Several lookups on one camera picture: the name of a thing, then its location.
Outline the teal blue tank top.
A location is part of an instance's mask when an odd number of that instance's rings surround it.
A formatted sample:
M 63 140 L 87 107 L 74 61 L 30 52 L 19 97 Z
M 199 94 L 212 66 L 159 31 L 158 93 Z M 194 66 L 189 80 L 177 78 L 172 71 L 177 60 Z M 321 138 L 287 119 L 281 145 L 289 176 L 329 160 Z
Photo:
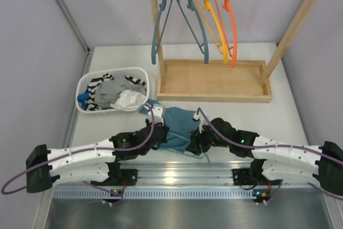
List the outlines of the teal blue tank top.
M 198 129 L 198 123 L 192 117 L 195 113 L 194 110 L 185 110 L 178 107 L 166 108 L 164 119 L 169 131 L 175 131 L 180 134 L 190 136 L 193 131 Z

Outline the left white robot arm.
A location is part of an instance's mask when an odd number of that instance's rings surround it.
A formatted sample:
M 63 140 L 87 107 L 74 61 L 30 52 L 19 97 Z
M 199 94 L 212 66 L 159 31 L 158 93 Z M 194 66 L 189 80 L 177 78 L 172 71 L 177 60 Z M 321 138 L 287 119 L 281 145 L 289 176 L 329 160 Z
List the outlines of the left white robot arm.
M 166 143 L 169 127 L 146 120 L 135 132 L 122 132 L 83 147 L 49 149 L 38 145 L 26 159 L 26 191 L 39 193 L 56 185 L 90 181 L 100 186 L 117 184 L 120 163 L 145 156 L 156 145 Z

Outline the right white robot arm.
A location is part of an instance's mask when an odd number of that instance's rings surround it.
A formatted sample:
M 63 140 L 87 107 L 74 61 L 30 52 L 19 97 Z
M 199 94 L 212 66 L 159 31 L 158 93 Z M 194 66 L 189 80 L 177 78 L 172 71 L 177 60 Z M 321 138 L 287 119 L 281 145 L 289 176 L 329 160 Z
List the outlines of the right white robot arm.
M 342 149 L 333 142 L 300 146 L 266 138 L 256 132 L 238 130 L 221 118 L 201 123 L 190 134 L 188 152 L 200 155 L 211 147 L 227 148 L 240 158 L 251 158 L 242 185 L 265 182 L 301 182 L 334 195 L 342 195 Z

